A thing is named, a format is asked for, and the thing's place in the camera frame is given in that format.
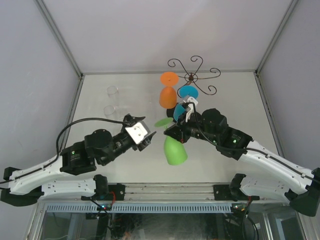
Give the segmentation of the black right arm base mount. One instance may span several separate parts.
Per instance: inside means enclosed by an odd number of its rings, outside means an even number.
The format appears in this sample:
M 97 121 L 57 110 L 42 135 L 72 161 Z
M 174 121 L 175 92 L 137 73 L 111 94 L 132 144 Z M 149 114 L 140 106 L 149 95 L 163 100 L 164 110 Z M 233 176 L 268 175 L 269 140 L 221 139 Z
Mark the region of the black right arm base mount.
M 213 193 L 216 201 L 237 201 L 237 199 L 231 194 L 228 184 L 213 185 Z

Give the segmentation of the orange plastic wine glass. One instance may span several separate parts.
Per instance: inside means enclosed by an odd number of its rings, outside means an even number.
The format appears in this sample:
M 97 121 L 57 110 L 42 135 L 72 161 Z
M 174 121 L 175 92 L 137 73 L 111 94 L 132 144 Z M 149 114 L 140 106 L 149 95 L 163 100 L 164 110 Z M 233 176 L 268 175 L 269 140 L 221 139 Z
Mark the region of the orange plastic wine glass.
M 177 103 L 177 93 L 174 86 L 177 85 L 179 77 L 172 71 L 164 72 L 160 76 L 160 82 L 164 85 L 159 95 L 159 104 L 164 109 L 172 109 Z

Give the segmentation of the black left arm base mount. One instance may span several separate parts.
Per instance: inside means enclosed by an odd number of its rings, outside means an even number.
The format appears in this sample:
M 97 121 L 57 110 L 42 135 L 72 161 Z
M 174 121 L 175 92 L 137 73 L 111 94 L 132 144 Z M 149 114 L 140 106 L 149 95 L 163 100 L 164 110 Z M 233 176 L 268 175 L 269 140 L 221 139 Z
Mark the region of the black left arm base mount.
M 123 201 L 125 199 L 126 186 L 124 184 L 111 184 L 108 186 L 109 193 L 98 198 L 100 201 Z

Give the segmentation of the blue plastic wine glass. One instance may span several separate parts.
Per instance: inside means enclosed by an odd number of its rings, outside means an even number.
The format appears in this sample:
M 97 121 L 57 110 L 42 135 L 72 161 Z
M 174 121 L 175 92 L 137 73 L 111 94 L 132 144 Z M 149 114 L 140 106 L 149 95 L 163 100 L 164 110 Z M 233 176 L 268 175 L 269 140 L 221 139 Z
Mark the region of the blue plastic wine glass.
M 186 122 L 190 119 L 192 113 L 195 112 L 194 105 L 198 104 L 199 96 L 195 87 L 186 85 L 179 90 L 181 100 L 177 103 L 173 111 L 173 119 L 177 122 L 180 116 L 183 116 Z

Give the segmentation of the clear champagne flute front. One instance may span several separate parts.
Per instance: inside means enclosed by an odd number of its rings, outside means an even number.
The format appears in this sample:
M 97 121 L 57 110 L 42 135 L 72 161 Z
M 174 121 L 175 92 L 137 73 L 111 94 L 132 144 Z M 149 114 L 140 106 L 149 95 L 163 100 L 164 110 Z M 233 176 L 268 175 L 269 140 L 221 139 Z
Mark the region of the clear champagne flute front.
M 113 105 L 107 105 L 103 109 L 104 116 L 110 120 L 118 119 L 118 112 Z

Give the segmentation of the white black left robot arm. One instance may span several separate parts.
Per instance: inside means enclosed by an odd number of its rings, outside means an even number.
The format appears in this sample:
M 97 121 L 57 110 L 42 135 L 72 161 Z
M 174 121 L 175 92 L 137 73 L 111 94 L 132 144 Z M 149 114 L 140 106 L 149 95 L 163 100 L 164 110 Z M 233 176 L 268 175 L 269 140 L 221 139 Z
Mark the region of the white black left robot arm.
M 43 163 L 27 169 L 7 167 L 3 182 L 8 186 L 0 189 L 1 202 L 26 207 L 50 198 L 105 200 L 111 193 L 107 177 L 101 174 L 83 180 L 76 177 L 95 172 L 97 166 L 106 166 L 129 149 L 143 151 L 154 136 L 144 117 L 127 114 L 122 121 L 106 121 L 120 124 L 120 132 L 112 135 L 106 129 L 97 129 L 82 141 L 57 149 L 56 155 Z

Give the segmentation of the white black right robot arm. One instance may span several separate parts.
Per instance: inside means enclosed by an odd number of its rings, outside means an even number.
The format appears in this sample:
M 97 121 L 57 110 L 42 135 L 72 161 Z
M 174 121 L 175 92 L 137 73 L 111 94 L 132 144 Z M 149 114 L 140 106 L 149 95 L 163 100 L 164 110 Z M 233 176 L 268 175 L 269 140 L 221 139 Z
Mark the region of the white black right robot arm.
M 206 141 L 223 156 L 255 165 L 268 174 L 268 179 L 261 180 L 237 173 L 228 186 L 234 200 L 280 200 L 300 214 L 316 216 L 320 205 L 319 168 L 311 170 L 271 152 L 250 135 L 230 127 L 227 118 L 215 108 L 192 113 L 189 119 L 186 116 L 180 115 L 164 134 L 182 144 L 190 138 Z

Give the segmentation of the green plastic wine glass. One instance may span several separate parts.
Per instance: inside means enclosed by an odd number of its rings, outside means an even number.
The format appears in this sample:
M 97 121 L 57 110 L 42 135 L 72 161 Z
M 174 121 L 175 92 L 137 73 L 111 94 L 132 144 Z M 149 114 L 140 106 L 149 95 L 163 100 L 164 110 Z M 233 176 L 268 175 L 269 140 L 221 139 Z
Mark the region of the green plastic wine glass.
M 154 126 L 156 128 L 164 127 L 165 130 L 167 130 L 169 123 L 173 120 L 174 119 L 172 117 L 166 117 L 157 121 Z M 171 166 L 178 166 L 188 159 L 188 155 L 183 144 L 171 136 L 166 135 L 163 150 L 167 163 Z

